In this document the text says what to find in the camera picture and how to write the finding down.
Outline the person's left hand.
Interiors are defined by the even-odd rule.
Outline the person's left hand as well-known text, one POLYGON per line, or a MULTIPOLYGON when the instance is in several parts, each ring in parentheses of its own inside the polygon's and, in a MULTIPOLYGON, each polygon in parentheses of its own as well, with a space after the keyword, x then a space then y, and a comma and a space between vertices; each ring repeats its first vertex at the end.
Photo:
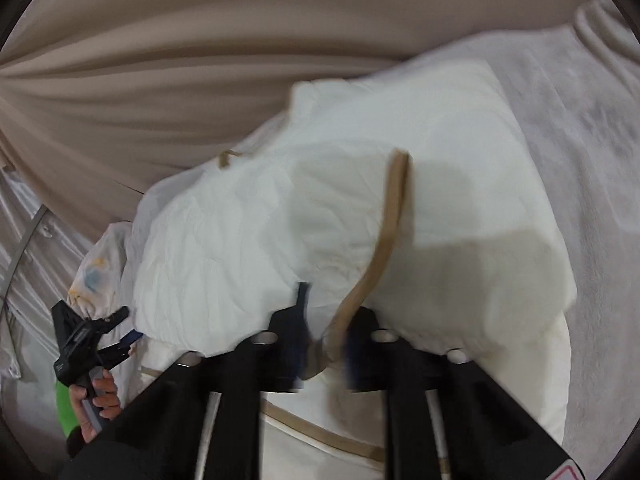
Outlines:
MULTIPOLYGON (((117 386, 113 375, 108 370, 102 370, 101 376, 96 376, 92 381, 96 396, 90 400, 93 406, 99 409, 99 415, 105 420, 113 420, 122 412, 122 404, 118 397, 117 386)), ((98 434, 92 426, 92 422, 82 405, 87 397, 84 387, 71 385, 68 388, 70 405, 74 411, 82 438, 86 443, 91 442, 98 434)))

